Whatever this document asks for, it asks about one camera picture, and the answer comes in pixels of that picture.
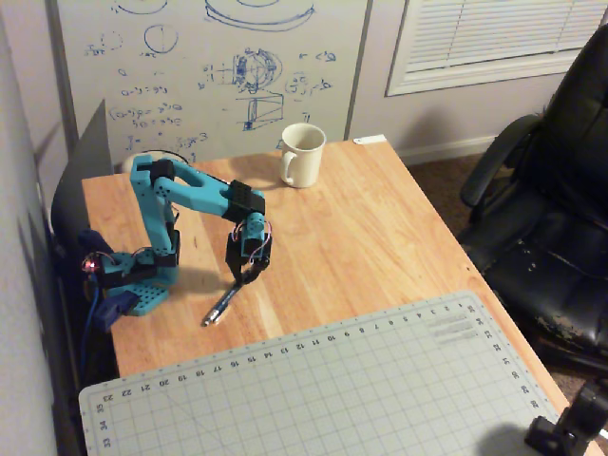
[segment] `gray cutting mat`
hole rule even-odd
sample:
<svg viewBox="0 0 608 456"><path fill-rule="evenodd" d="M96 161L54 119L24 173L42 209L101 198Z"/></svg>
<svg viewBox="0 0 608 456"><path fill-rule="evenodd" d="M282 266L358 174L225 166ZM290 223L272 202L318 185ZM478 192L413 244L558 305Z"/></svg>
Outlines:
<svg viewBox="0 0 608 456"><path fill-rule="evenodd" d="M536 454L525 430L559 416L471 292L96 385L80 406L104 456Z"/></svg>

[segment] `white mug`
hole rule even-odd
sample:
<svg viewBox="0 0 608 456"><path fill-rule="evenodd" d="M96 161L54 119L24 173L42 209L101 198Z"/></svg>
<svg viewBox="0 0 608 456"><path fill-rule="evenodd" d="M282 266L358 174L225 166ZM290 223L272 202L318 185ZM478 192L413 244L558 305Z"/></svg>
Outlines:
<svg viewBox="0 0 608 456"><path fill-rule="evenodd" d="M292 187L310 187L316 182L321 166L323 130L309 123L294 123L283 130L281 178Z"/></svg>

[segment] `baseboard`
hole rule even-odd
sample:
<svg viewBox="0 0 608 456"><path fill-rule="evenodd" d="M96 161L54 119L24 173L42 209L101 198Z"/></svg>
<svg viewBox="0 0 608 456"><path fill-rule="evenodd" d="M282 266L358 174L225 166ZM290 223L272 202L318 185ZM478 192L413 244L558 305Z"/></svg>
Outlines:
<svg viewBox="0 0 608 456"><path fill-rule="evenodd" d="M492 144L494 138L493 136L484 136L472 140L397 149L397 154L406 165L456 159L467 155L483 154Z"/></svg>

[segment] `desk surface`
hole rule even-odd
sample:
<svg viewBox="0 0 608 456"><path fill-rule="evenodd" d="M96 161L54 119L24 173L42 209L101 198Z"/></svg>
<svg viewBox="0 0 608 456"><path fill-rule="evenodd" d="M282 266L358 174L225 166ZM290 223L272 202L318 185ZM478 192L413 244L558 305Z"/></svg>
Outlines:
<svg viewBox="0 0 608 456"><path fill-rule="evenodd" d="M264 192L273 224L270 267L217 326L200 322L231 281L227 220L180 208L180 279L143 317L112 335L122 376L157 369L358 314L472 290L492 312L558 410L567 402L547 370L387 142L326 146L319 182L278 178L277 153L197 163ZM116 251L149 245L127 175L84 181L91 227Z"/></svg>

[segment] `black pen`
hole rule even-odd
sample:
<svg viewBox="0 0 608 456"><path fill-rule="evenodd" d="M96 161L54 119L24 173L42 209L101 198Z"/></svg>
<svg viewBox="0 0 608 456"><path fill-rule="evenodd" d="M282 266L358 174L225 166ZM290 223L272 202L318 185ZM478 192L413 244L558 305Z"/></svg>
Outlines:
<svg viewBox="0 0 608 456"><path fill-rule="evenodd" d="M238 290L240 290L243 285L243 282L235 282L235 284L230 288L230 290L224 293L224 296L221 297L218 303L213 306L209 313L202 319L202 323L200 325L206 327L212 323L218 323L219 318L228 308L230 300L237 294Z"/></svg>

